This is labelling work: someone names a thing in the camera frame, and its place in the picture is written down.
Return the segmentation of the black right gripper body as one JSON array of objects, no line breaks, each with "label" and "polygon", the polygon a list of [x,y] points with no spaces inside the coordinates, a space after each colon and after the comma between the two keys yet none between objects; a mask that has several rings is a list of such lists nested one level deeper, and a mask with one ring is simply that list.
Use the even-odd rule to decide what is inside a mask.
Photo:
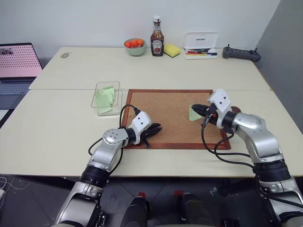
[{"label": "black right gripper body", "polygon": [[217,107],[214,104],[211,104],[210,106],[203,105],[203,107],[204,107],[204,117],[208,119],[208,123],[211,123],[212,125],[217,125],[217,120],[218,120]]}]

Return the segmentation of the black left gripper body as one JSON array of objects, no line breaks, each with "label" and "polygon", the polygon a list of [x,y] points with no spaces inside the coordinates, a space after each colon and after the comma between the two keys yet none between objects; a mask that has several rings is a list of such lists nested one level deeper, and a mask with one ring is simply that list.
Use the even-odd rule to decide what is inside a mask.
[{"label": "black left gripper body", "polygon": [[146,147],[149,148],[150,145],[148,143],[148,138],[152,137],[152,129],[149,127],[148,129],[144,130],[140,135],[141,143]]}]

